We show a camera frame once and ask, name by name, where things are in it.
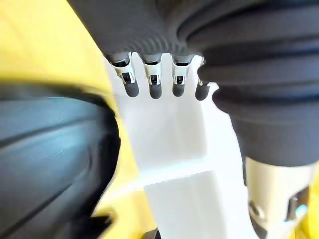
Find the black fabric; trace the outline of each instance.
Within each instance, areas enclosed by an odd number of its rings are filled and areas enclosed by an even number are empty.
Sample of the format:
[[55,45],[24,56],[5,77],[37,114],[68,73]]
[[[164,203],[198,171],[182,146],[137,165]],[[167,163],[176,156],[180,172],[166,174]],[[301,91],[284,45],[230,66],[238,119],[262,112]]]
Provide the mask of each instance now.
[[199,77],[218,83],[213,100],[230,114],[244,158],[317,161],[319,0],[69,2],[106,55],[203,55]]
[[115,171],[113,111],[77,88],[7,84],[0,112],[0,239],[78,238]]

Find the gray fingertip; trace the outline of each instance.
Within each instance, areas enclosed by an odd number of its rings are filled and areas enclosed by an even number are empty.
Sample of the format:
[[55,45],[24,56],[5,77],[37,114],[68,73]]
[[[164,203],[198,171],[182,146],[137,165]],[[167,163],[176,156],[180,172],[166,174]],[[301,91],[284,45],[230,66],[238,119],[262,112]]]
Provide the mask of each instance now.
[[173,84],[173,94],[176,97],[180,97],[184,94],[185,85],[176,85]]
[[135,81],[134,83],[126,84],[124,85],[125,91],[130,97],[136,97],[138,96],[140,90],[138,86],[138,82]]
[[149,85],[150,95],[153,99],[158,99],[161,97],[161,84],[159,85]]
[[208,85],[202,85],[201,86],[200,84],[197,84],[195,97],[199,101],[203,101],[208,96],[208,92],[209,92],[209,86]]

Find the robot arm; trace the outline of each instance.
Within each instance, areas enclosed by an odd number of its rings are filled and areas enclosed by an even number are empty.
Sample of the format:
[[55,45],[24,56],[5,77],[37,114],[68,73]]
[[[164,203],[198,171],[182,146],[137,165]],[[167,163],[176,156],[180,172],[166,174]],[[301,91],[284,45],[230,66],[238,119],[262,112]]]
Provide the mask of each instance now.
[[257,235],[302,218],[319,159],[319,1],[69,2],[132,97],[138,87],[130,61],[118,66],[126,57],[114,55],[141,55],[153,98],[160,96],[160,61],[147,56],[172,54],[173,92],[181,96],[190,56],[202,55],[196,97],[218,84],[213,101],[238,138]]

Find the silver metal part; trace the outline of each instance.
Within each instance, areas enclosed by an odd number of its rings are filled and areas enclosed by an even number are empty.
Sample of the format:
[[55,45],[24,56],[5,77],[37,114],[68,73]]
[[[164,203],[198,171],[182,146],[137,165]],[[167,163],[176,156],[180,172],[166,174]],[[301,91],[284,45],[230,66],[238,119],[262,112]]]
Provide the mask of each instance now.
[[122,82],[124,85],[129,84],[129,83],[134,83],[136,80],[135,77],[135,71],[132,66],[132,54],[129,53],[129,62],[126,66],[123,67],[117,67],[114,66],[114,69],[116,71],[116,74],[121,78]]
[[190,64],[178,66],[178,62],[174,62],[172,58],[172,77],[175,85],[184,85],[188,75]]
[[161,80],[161,60],[152,65],[144,63],[144,69],[149,85],[159,85]]
[[203,81],[202,81],[201,79],[198,79],[198,84],[199,84],[200,86],[203,86],[203,85],[204,85],[204,83],[203,83]]
[[295,195],[313,183],[315,169],[316,164],[283,167],[246,158],[249,215],[258,235],[261,227],[267,238],[288,238],[307,212],[307,203],[299,206]]

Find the yellow surface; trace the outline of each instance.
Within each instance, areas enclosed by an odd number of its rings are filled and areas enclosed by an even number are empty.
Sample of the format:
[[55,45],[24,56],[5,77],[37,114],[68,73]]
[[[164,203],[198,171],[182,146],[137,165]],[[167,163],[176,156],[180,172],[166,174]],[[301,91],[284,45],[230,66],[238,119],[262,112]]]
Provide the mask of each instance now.
[[310,189],[308,214],[301,224],[306,238],[319,239],[319,164],[317,164],[315,183]]
[[[115,109],[103,56],[65,0],[0,0],[0,80],[71,84],[102,95]],[[118,193],[138,171],[119,118],[121,149],[116,174],[95,210],[112,212],[104,239],[140,239],[156,228],[141,188]]]

